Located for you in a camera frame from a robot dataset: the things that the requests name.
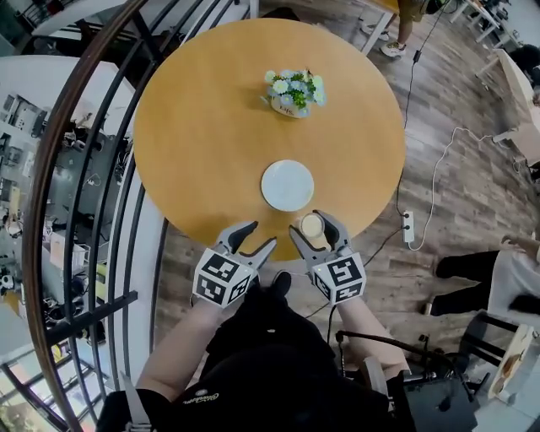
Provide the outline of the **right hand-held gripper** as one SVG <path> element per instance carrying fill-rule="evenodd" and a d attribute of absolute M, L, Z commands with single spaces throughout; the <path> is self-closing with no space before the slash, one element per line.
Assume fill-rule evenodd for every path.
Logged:
<path fill-rule="evenodd" d="M 331 305 L 338 305 L 361 296 L 365 291 L 366 273 L 358 252 L 351 254 L 350 236 L 345 225 L 329 213 L 315 209 L 314 213 L 324 222 L 324 236 L 331 251 L 339 256 L 330 261 L 327 249 L 315 248 L 293 225 L 289 237 L 305 265 L 310 269 L 311 282 Z"/>

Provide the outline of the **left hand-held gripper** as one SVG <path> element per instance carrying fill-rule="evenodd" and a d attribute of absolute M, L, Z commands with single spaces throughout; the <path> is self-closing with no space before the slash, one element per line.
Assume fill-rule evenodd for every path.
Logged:
<path fill-rule="evenodd" d="M 195 268 L 192 293 L 222 309 L 236 302 L 250 288 L 258 270 L 277 247 L 273 237 L 253 252 L 236 253 L 258 226 L 245 221 L 224 229 L 217 238 L 217 251 L 207 248 Z"/>

